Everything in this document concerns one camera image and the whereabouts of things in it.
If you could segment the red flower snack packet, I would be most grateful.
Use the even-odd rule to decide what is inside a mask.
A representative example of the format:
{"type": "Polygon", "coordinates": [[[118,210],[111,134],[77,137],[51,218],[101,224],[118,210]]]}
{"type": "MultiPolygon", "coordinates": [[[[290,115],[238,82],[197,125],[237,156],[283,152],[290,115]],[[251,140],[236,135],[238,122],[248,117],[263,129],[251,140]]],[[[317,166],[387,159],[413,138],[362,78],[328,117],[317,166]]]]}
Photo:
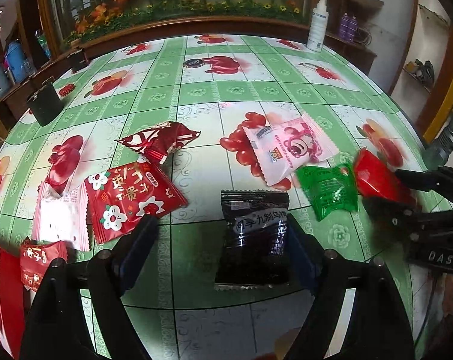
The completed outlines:
{"type": "Polygon", "coordinates": [[[161,218],[188,201],[161,168],[137,161],[95,173],[84,180],[97,244],[134,230],[145,215],[161,218]]]}

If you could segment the glossy red snack bar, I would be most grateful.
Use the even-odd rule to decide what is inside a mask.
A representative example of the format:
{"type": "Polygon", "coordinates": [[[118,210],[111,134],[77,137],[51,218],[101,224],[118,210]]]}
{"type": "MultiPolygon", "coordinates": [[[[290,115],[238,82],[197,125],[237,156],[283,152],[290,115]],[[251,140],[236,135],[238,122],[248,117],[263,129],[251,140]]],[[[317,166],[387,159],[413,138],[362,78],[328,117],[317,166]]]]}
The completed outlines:
{"type": "Polygon", "coordinates": [[[417,204],[411,190],[366,148],[360,149],[353,171],[358,191],[363,197],[382,197],[408,206],[417,204]]]}

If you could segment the black snack packet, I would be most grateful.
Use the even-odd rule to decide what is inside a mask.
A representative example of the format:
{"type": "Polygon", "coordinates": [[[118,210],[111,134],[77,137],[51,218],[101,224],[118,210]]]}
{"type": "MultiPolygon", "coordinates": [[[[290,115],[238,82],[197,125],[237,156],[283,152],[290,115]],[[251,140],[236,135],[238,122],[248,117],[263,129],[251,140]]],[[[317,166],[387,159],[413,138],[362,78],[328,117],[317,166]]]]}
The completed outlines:
{"type": "Polygon", "coordinates": [[[289,195],[269,190],[223,190],[221,206],[226,232],[215,287],[266,289],[290,281],[289,195]]]}

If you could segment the green snack packet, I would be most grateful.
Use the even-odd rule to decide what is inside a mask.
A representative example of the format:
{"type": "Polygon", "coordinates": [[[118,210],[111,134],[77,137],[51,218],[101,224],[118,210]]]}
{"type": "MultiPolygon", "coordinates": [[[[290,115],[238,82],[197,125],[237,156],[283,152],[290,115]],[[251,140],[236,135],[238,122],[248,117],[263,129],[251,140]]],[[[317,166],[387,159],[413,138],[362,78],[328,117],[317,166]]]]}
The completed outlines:
{"type": "Polygon", "coordinates": [[[333,211],[358,210],[358,189],[351,163],[303,166],[296,170],[296,177],[318,221],[333,211]]]}

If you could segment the pink white snack packet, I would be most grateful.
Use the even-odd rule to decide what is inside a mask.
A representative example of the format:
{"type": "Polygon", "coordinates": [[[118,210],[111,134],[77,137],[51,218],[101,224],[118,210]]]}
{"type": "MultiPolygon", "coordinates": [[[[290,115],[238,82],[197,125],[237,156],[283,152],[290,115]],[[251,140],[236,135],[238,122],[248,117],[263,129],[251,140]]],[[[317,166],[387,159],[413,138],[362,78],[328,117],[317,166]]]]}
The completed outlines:
{"type": "Polygon", "coordinates": [[[39,242],[63,241],[75,250],[89,252],[87,203],[84,183],[61,196],[50,184],[42,182],[34,211],[32,239],[39,242]]]}

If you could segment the red white-print snack packet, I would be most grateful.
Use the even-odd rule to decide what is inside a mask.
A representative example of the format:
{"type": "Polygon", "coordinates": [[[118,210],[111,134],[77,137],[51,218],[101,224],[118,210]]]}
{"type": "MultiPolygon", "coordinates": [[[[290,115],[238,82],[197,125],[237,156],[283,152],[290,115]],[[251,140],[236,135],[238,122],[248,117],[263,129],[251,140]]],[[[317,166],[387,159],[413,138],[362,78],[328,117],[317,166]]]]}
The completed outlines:
{"type": "Polygon", "coordinates": [[[50,263],[55,258],[68,260],[64,241],[50,244],[34,244],[29,237],[20,245],[21,281],[26,289],[38,291],[50,263]]]}

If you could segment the pink bear snack packet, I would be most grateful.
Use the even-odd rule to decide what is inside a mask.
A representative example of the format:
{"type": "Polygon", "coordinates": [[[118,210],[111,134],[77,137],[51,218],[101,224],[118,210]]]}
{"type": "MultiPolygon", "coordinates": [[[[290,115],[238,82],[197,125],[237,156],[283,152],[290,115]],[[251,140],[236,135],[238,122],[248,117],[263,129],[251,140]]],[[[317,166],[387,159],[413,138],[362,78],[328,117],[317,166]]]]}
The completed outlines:
{"type": "Polygon", "coordinates": [[[340,152],[308,114],[265,127],[245,127],[263,179],[278,184],[306,164],[318,164],[340,152]]]}

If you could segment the dark red patterned candy packet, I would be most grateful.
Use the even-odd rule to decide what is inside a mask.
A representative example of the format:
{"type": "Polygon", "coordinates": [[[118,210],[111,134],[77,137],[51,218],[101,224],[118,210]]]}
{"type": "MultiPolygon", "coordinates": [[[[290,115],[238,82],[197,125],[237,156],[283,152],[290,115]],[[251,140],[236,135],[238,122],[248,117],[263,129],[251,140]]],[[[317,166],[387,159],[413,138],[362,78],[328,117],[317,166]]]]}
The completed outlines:
{"type": "Polygon", "coordinates": [[[122,137],[118,139],[118,143],[142,155],[149,162],[161,165],[169,155],[199,136],[200,131],[191,130],[179,122],[166,121],[122,137]]]}

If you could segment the red white tray box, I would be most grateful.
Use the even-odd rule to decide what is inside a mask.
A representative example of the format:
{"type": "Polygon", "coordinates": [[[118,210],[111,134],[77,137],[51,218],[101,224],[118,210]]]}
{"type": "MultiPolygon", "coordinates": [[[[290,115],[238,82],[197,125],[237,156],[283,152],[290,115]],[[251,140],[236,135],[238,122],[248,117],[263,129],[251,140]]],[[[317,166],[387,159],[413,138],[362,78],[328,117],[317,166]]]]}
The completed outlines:
{"type": "Polygon", "coordinates": [[[0,248],[0,343],[19,359],[25,330],[20,258],[0,248]]]}

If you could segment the black cup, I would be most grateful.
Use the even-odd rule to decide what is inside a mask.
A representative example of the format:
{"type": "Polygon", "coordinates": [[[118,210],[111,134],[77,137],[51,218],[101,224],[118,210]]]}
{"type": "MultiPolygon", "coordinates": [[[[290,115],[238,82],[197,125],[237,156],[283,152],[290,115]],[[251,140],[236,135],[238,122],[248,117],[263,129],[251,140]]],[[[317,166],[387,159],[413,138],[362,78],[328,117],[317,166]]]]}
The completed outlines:
{"type": "Polygon", "coordinates": [[[41,127],[49,125],[64,108],[52,82],[46,82],[41,88],[31,94],[26,105],[41,127]]]}

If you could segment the purple bottles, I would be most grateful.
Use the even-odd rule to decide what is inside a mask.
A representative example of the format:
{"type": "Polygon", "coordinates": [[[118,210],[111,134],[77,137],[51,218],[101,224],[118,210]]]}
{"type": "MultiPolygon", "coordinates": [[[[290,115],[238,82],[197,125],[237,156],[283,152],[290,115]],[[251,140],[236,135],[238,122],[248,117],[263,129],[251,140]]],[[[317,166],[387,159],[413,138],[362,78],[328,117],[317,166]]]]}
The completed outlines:
{"type": "Polygon", "coordinates": [[[353,43],[358,30],[358,22],[355,16],[344,13],[340,20],[339,37],[344,41],[353,43]]]}

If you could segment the white spray bottle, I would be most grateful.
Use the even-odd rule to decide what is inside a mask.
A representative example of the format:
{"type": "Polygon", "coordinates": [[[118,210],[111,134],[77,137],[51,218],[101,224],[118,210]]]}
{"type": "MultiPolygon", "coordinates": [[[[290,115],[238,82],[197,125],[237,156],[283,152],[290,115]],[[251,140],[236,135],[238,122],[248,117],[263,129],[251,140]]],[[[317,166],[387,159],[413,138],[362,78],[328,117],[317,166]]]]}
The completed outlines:
{"type": "Polygon", "coordinates": [[[306,45],[309,50],[320,52],[323,48],[323,42],[327,32],[327,22],[329,16],[327,11],[327,0],[310,1],[310,30],[306,45]]]}

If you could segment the blue thermos jug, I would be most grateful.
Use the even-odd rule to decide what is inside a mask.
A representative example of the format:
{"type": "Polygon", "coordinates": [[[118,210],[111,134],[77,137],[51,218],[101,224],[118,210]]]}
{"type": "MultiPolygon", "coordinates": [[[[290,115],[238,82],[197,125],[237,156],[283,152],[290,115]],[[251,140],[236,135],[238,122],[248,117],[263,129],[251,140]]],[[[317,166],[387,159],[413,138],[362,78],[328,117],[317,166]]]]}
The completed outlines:
{"type": "Polygon", "coordinates": [[[8,44],[5,59],[16,83],[21,83],[28,77],[28,60],[19,41],[8,44]]]}

